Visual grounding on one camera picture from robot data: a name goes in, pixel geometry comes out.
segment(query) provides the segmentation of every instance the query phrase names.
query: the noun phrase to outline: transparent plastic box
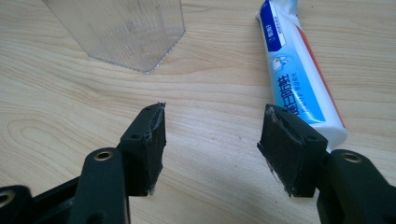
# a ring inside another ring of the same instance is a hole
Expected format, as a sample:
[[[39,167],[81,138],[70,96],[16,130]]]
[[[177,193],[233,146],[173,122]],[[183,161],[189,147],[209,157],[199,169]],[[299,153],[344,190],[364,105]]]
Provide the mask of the transparent plastic box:
[[[185,33],[180,0],[43,0],[88,56],[150,73]]]

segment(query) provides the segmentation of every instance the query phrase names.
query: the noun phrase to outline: table surface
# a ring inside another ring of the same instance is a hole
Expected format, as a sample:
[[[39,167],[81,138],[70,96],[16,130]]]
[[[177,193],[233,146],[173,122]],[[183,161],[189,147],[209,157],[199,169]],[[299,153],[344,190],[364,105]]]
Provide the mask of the table surface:
[[[0,1],[0,187],[33,195],[80,174],[147,105],[167,146],[133,223],[319,223],[256,148],[272,103],[262,1],[183,0],[187,33],[150,75],[89,58],[41,0]],[[396,2],[301,0],[299,16],[349,131],[341,148],[396,185]]]

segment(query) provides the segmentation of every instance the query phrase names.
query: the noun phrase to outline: wooden table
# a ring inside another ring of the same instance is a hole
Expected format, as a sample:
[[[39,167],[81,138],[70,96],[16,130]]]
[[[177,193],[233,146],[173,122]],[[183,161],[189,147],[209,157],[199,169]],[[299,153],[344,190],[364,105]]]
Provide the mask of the wooden table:
[[[272,102],[262,1],[183,0],[187,33],[150,75],[89,58],[40,0],[0,1],[0,187],[37,195],[115,147],[138,112],[166,102],[155,194],[133,223],[319,223],[256,148]],[[299,15],[349,137],[396,185],[396,3],[301,0]]]

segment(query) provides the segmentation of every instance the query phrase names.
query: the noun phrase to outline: toothpaste tube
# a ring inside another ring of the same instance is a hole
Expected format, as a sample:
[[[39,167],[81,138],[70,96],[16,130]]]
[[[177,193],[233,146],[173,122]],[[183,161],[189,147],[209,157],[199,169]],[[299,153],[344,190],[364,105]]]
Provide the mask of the toothpaste tube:
[[[266,0],[256,14],[262,25],[274,104],[287,108],[329,141],[347,139],[323,75],[297,17],[297,0]]]

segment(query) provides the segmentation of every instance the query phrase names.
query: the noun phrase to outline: wood grain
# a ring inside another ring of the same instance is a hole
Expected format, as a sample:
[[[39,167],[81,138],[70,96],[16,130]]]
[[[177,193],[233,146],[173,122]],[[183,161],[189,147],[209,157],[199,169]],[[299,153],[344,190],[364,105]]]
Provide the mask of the wood grain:
[[[272,102],[261,1],[183,0],[187,33],[150,75],[91,59],[40,0],[0,1],[0,187],[34,195],[114,147],[146,105],[166,102],[154,196],[134,223],[319,223],[289,198],[256,143]],[[299,16],[349,130],[341,146],[396,185],[396,2],[301,0]]]

